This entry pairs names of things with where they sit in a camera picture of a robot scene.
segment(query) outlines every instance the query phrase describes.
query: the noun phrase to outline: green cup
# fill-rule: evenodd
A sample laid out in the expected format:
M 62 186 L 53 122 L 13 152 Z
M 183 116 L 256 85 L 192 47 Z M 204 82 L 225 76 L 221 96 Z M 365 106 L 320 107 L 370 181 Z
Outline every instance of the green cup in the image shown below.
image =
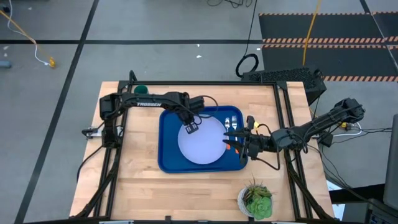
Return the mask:
M 138 85 L 134 89 L 134 93 L 137 94 L 148 94 L 148 87 L 145 85 Z

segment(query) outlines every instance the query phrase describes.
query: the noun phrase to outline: fork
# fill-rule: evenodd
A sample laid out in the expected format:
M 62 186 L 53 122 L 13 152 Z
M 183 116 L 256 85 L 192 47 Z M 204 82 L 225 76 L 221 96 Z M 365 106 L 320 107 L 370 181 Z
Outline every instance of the fork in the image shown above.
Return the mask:
M 236 116 L 232 116 L 232 128 L 236 131 L 236 128 L 238 127 L 238 122 L 236 121 Z
M 225 128 L 226 128 L 226 131 L 228 132 L 229 131 L 229 127 L 231 126 L 231 123 L 229 122 L 229 118 L 225 118 Z M 226 148 L 228 149 L 228 150 L 230 150 L 231 149 L 231 146 L 229 145 L 229 144 L 227 144 L 226 145 Z

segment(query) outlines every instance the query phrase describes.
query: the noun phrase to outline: potted plant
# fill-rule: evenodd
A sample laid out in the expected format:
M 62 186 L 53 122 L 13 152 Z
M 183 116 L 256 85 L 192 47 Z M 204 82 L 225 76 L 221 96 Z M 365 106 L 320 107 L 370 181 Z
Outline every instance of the potted plant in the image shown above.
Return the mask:
M 239 209 L 256 220 L 269 218 L 272 215 L 272 194 L 266 186 L 253 183 L 243 188 L 238 195 Z

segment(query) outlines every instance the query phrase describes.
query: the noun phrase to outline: wooden table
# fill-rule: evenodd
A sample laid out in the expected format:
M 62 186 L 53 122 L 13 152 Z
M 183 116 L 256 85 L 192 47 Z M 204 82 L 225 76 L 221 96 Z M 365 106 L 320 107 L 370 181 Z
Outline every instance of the wooden table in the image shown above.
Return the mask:
M 117 82 L 103 82 L 99 97 L 117 91 Z M 210 95 L 219 105 L 239 108 L 244 118 L 253 115 L 266 123 L 271 131 L 279 129 L 275 97 L 271 86 L 148 86 L 155 94 L 168 91 L 189 92 L 190 96 Z M 296 125 L 310 121 L 311 116 L 302 83 L 288 83 L 292 112 Z M 207 106 L 213 105 L 205 100 Z M 95 109 L 93 126 L 101 124 L 99 106 Z M 248 220 L 238 208 L 238 192 L 249 183 L 252 175 L 263 182 L 273 194 L 273 213 L 266 220 L 294 220 L 292 200 L 285 161 L 281 158 L 280 171 L 259 161 L 249 161 L 243 170 L 196 174 L 167 174 L 157 164 L 157 140 L 161 108 L 131 108 L 128 111 L 123 151 L 119 166 L 112 219 L 164 220 Z M 288 126 L 284 113 L 285 125 Z M 267 135 L 266 128 L 261 130 Z M 89 140 L 85 157 L 101 145 L 101 139 Z M 316 142 L 310 145 L 317 147 Z M 103 149 L 81 170 L 70 215 L 76 215 L 98 188 L 104 159 Z M 276 164 L 276 154 L 263 152 L 259 157 Z M 302 153 L 303 168 L 309 191 L 325 211 L 333 216 L 326 178 L 320 155 L 315 150 Z M 302 194 L 297 189 L 300 213 L 305 217 Z M 108 193 L 104 194 L 101 214 L 105 213 Z

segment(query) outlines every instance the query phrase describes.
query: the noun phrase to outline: yellow cable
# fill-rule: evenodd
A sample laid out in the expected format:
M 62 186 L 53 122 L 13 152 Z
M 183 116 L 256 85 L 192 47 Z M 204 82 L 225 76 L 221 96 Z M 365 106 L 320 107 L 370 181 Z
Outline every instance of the yellow cable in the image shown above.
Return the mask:
M 22 28 L 19 27 L 19 25 L 14 22 L 7 14 L 5 14 L 2 10 L 0 10 L 0 14 L 2 14 L 5 18 L 7 18 L 9 21 L 12 22 L 12 24 L 19 29 L 34 45 L 37 46 L 38 50 L 41 51 L 45 56 L 49 58 L 49 66 L 52 68 L 55 68 L 55 60 L 53 57 L 51 57 L 49 54 L 47 54 L 41 47 L 40 45 L 37 44 L 36 40 L 31 38 Z
M 318 0 L 317 8 L 315 9 L 315 12 L 313 14 L 311 25 L 310 25 L 310 28 L 309 28 L 308 33 L 307 33 L 307 38 L 305 39 L 304 55 L 303 55 L 303 66 L 305 65 L 305 55 L 307 54 L 308 40 L 310 38 L 312 26 L 313 26 L 313 23 L 315 22 L 315 18 L 316 18 L 317 14 L 318 14 L 319 6 L 321 5 L 321 2 L 322 2 L 322 0 Z

